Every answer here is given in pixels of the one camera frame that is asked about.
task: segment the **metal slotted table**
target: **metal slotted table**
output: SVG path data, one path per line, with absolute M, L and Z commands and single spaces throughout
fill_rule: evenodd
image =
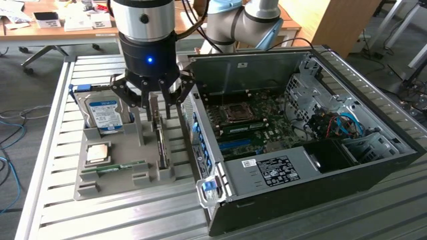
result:
M 334 53 L 327 53 L 326 58 L 426 146 L 426 129 Z M 171 111 L 173 119 L 167 121 L 177 181 L 75 201 L 85 123 L 78 105 L 69 96 L 69 86 L 109 84 L 110 75 L 123 73 L 125 67 L 121 55 L 82 56 L 63 65 L 15 239 L 412 240 L 427 236 L 425 156 L 408 169 L 390 175 L 372 190 L 237 232 L 209 237 L 209 224 L 199 205 L 177 110 Z M 335 92 L 344 88 L 334 81 L 329 82 L 329 78 L 325 82 Z

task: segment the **green circuit board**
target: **green circuit board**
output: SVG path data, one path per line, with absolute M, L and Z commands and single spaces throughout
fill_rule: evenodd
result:
M 262 90 L 249 96 L 206 107 L 226 161 L 289 149 L 306 140 L 285 117 L 283 95 Z

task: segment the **gray carpet floor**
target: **gray carpet floor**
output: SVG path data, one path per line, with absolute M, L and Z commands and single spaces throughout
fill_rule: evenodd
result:
M 374 17 L 366 29 L 366 34 L 376 32 L 378 26 L 385 19 L 385 14 Z M 378 46 L 372 51 L 381 50 L 384 40 L 389 35 L 389 31 L 381 37 Z M 385 64 L 398 66 L 404 70 L 409 70 L 408 64 L 416 57 L 425 44 L 427 43 L 427 34 L 416 28 L 409 28 L 404 36 L 393 47 L 394 56 L 386 54 L 381 60 Z M 191 50 L 194 47 L 202 45 L 201 41 L 187 41 L 178 45 L 178 50 Z M 89 55 L 110 55 L 119 54 L 119 47 L 117 43 L 102 44 L 102 51 L 93 49 L 91 45 L 67 46 L 65 50 L 70 55 L 89 56 Z M 37 52 L 39 47 L 30 47 L 31 52 Z M 0 57 L 0 112 L 9 110 L 23 110 L 41 105 L 49 105 L 53 102 L 58 79 L 63 66 L 63 55 L 51 51 L 37 62 L 31 64 L 35 74 L 29 76 L 23 73 L 21 64 L 30 57 L 30 54 L 19 52 L 18 47 L 13 47 L 9 53 Z M 360 54 L 349 56 L 348 61 L 352 65 L 366 74 L 382 67 L 381 64 L 368 60 Z M 390 74 L 389 68 L 380 70 L 370 74 L 369 79 L 381 87 L 390 85 L 400 86 L 401 80 L 397 75 Z M 424 71 L 420 79 L 425 81 L 427 77 L 427 70 Z M 47 109 L 35 112 L 34 115 L 42 115 Z M 21 118 L 9 119 L 11 123 L 22 123 Z M 25 206 L 26 191 L 30 186 L 34 166 L 38 158 L 38 152 L 43 133 L 46 130 L 47 118 L 30 120 L 27 122 L 27 133 L 25 138 L 10 148 L 6 149 L 9 157 L 15 164 L 21 183 L 23 185 L 23 193 L 18 203 L 13 206 L 14 212 L 7 212 L 0 215 L 0 239 L 11 240 L 15 237 L 17 228 L 21 220 L 21 208 Z M 15 127 L 0 124 L 0 140 L 3 140 L 14 131 Z M 0 172 L 0 179 L 5 179 L 6 172 Z M 0 186 L 0 209 L 3 209 L 15 199 L 18 193 L 17 183 L 11 175 L 5 185 Z

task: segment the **chair wheel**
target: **chair wheel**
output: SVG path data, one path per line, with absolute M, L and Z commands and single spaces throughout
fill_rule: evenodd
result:
M 102 48 L 101 48 L 101 45 L 98 45 L 98 44 L 93 44 L 93 48 L 97 50 L 97 51 L 99 51 Z
M 30 53 L 29 48 L 27 47 L 19 47 L 19 51 L 25 54 Z
M 27 74 L 27 75 L 33 75 L 34 73 L 35 73 L 35 70 L 33 69 L 33 68 L 27 68 L 27 67 L 25 67 L 25 73 Z

